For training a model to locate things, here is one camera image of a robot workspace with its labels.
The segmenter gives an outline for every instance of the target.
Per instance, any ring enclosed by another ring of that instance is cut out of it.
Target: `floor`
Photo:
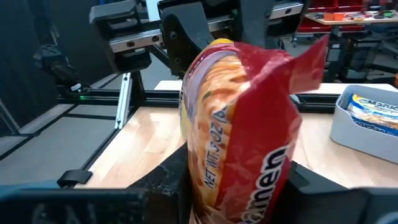
[[[311,42],[300,41],[296,48],[293,48],[288,41],[285,44],[290,54],[298,56]],[[397,60],[386,54],[378,55],[376,63],[398,67]],[[152,65],[141,73],[146,90],[153,90],[161,80],[176,80],[170,75],[168,68],[155,57],[152,57]],[[114,75],[110,75],[95,83],[94,88],[113,77]],[[120,89],[120,84],[121,77],[117,77],[104,89],[117,90]],[[111,133],[114,121],[71,118],[67,117],[68,114],[114,116],[116,107],[80,105],[72,109],[72,105],[58,105],[23,127],[21,132],[34,132],[62,113],[65,113],[66,117],[60,118],[40,136],[31,139],[0,161],[0,185],[57,180],[66,170],[79,169]],[[0,155],[23,140],[24,138],[20,137],[0,138]]]

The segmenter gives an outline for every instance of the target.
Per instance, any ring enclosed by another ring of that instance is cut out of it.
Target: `gray wall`
[[[34,1],[45,1],[60,34],[61,48],[84,82],[94,83],[112,73],[88,24],[96,0]],[[34,66],[32,57],[39,43],[27,0],[0,1],[0,20],[0,98],[23,126],[55,106],[58,93],[52,77]]]
[[[1,133],[5,133],[6,131],[8,131],[8,128],[5,124],[5,122],[2,119],[0,119],[0,136],[1,136]]]

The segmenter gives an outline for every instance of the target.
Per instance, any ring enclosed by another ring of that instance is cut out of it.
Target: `wooden table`
[[[157,89],[176,89],[180,82]],[[387,84],[369,84],[396,91]],[[322,84],[312,93],[341,93],[348,84]],[[345,187],[398,187],[398,165],[341,146],[329,138],[333,116],[302,114],[293,160]],[[89,188],[125,188],[146,175],[182,145],[178,110],[139,108],[91,166]]]
[[[358,12],[344,12],[344,13],[345,14],[356,14]],[[365,18],[365,20],[363,20],[363,21],[354,21],[354,20],[350,20],[350,19],[344,19],[343,21],[325,21],[324,19],[316,19],[316,18],[314,18],[313,15],[314,15],[314,13],[308,13],[305,15],[305,17],[307,17],[315,22],[319,22],[320,24],[329,25],[329,26],[398,22],[398,17],[383,18],[383,19],[375,19],[373,17],[370,17],[370,18]]]

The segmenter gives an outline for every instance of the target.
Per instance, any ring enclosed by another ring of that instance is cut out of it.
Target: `noodle package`
[[[323,78],[328,39],[303,55],[218,39],[180,94],[197,223],[267,223],[290,169],[301,118],[290,94]]]

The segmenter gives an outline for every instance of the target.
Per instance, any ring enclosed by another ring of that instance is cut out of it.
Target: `red container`
[[[333,21],[333,20],[335,20],[335,14],[334,14],[334,13],[326,12],[326,13],[324,13],[324,15],[323,15],[323,20],[324,20],[324,21]]]
[[[345,14],[344,13],[335,13],[335,20],[336,21],[343,21],[345,18]]]
[[[361,32],[365,30],[365,26],[345,25],[340,27],[340,32]]]
[[[328,25],[322,25],[319,22],[315,22],[311,19],[304,18],[300,27],[298,27],[298,33],[322,33],[322,32],[330,32],[331,27]]]
[[[337,12],[359,12],[363,8],[363,0],[338,0]]]
[[[338,0],[312,0],[307,12],[335,12]]]

